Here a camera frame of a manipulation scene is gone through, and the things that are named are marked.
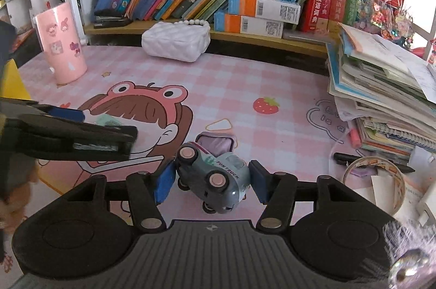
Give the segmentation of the mint green eraser case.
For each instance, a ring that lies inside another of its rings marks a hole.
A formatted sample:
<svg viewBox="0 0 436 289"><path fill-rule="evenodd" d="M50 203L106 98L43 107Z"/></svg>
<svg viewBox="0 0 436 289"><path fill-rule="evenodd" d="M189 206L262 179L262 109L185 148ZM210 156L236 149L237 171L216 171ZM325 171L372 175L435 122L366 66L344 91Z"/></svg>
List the mint green eraser case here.
<svg viewBox="0 0 436 289"><path fill-rule="evenodd" d="M99 115L95 123L99 126L104 126L104 127L119 127L123 125L115 117L109 116L107 114Z"/></svg>

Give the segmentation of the grey toy truck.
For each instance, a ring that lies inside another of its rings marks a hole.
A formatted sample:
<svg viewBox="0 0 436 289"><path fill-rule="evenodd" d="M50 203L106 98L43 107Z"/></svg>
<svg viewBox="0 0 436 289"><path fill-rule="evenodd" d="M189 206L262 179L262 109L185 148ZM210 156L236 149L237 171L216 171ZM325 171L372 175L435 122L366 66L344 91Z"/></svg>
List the grey toy truck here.
<svg viewBox="0 0 436 289"><path fill-rule="evenodd" d="M208 214L232 212L246 198L250 171L234 153L236 144L232 134L202 132L175 155L178 187L201 199Z"/></svg>

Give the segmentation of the yellow cardboard box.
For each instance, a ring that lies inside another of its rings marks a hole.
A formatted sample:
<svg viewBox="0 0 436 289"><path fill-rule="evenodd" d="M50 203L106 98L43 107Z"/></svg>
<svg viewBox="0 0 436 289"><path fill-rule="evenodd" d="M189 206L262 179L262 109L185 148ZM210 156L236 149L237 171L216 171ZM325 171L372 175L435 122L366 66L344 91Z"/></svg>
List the yellow cardboard box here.
<svg viewBox="0 0 436 289"><path fill-rule="evenodd" d="M4 74L1 80L1 97L21 100L31 100L17 68L16 62L11 59L4 67Z"/></svg>

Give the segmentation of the pink cylindrical container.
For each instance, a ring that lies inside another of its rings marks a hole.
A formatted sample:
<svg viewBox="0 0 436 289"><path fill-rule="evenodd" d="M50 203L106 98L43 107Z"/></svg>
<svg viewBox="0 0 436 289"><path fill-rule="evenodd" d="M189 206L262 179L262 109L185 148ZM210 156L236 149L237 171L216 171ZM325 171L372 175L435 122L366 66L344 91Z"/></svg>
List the pink cylindrical container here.
<svg viewBox="0 0 436 289"><path fill-rule="evenodd" d="M79 79L87 65L68 2L35 17L43 53L58 85Z"/></svg>

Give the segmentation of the pink cartoon tablecloth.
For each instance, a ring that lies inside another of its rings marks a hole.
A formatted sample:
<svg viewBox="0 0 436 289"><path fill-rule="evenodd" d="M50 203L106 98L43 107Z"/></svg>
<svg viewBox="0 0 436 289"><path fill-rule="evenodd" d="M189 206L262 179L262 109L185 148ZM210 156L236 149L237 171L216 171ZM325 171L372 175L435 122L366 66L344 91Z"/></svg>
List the pink cartoon tablecloth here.
<svg viewBox="0 0 436 289"><path fill-rule="evenodd" d="M120 82L137 86L153 83L163 88L181 86L188 91L183 101L193 112L186 141L202 131L232 133L237 137L235 153L246 162L256 159L271 172L286 171L299 180L316 180L319 174L340 179L344 167L332 160L334 152L363 154L354 150L350 138L343 137L347 125L336 112L332 96L327 93L329 78L289 67L260 63L247 59L203 54L195 63L181 63L151 58L139 47L85 47L88 70L78 81L59 87L41 53L19 68L32 99L45 104L78 109L96 95L106 94ZM253 104L266 98L278 103L278 112L257 112ZM176 132L170 127L162 138L158 129L147 121L137 123L138 140L135 152L146 161L147 152L169 146L166 142ZM113 168L93 163L108 180L124 180L136 171L155 171L161 160L146 161L133 167ZM32 187L27 215L34 214L92 174L76 162L40 161L40 181ZM160 206L165 221L171 219L256 219L263 210L249 189L246 199L236 210L209 216L202 210L202 201L190 191L180 191L177 184Z"/></svg>

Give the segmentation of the white quilted pouch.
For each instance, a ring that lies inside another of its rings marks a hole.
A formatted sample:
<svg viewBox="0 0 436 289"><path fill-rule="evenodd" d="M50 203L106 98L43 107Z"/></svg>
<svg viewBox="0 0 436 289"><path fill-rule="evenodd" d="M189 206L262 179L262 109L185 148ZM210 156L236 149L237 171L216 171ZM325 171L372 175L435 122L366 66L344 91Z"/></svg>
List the white quilted pouch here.
<svg viewBox="0 0 436 289"><path fill-rule="evenodd" d="M158 22L142 34L141 45L150 56L196 62L210 44L210 30L207 21L198 19Z"/></svg>

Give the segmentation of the stack of papers and notebooks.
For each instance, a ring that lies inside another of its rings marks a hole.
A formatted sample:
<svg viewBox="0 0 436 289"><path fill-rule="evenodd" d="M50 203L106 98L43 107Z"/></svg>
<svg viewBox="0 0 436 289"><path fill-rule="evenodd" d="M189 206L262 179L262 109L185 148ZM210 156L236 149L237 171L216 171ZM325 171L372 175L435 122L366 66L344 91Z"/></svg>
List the stack of papers and notebooks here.
<svg viewBox="0 0 436 289"><path fill-rule="evenodd" d="M329 93L339 117L369 152L407 159L415 147L435 151L435 78L421 58L348 25L327 47Z"/></svg>

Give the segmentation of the white power strip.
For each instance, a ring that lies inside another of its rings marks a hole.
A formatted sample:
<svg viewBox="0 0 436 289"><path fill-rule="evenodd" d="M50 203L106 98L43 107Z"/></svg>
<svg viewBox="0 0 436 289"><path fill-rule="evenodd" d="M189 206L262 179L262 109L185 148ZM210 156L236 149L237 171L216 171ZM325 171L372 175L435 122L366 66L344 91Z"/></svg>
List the white power strip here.
<svg viewBox="0 0 436 289"><path fill-rule="evenodd" d="M436 184L433 183L417 205L418 222L421 226L434 225L436 214Z"/></svg>

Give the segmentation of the orange white box lower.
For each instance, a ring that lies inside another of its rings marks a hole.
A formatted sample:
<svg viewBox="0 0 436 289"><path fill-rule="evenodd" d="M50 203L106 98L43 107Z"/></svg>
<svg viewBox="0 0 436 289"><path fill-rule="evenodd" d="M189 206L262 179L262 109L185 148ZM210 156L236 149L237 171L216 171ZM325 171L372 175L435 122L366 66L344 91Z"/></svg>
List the orange white box lower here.
<svg viewBox="0 0 436 289"><path fill-rule="evenodd" d="M214 14L215 31L281 39L283 28L282 22L274 20L228 14L223 11Z"/></svg>

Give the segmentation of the orange white box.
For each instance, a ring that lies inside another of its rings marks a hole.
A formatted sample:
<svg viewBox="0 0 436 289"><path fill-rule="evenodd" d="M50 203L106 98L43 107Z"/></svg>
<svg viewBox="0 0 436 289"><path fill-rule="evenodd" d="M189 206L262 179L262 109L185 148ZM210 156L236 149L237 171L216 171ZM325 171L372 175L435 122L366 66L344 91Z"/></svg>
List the orange white box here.
<svg viewBox="0 0 436 289"><path fill-rule="evenodd" d="M282 22L274 20L228 14L223 11L214 14L215 31L281 39L283 28Z"/></svg>
<svg viewBox="0 0 436 289"><path fill-rule="evenodd" d="M301 6L281 0L228 0L228 13L298 24Z"/></svg>

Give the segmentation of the orange white box upper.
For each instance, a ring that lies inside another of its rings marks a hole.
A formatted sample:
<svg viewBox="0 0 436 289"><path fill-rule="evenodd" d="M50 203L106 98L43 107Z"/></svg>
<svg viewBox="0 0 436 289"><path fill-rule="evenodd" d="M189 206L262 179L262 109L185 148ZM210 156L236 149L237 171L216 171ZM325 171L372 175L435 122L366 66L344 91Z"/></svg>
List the orange white box upper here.
<svg viewBox="0 0 436 289"><path fill-rule="evenodd" d="M298 24L301 6L281 0L228 0L228 13Z"/></svg>

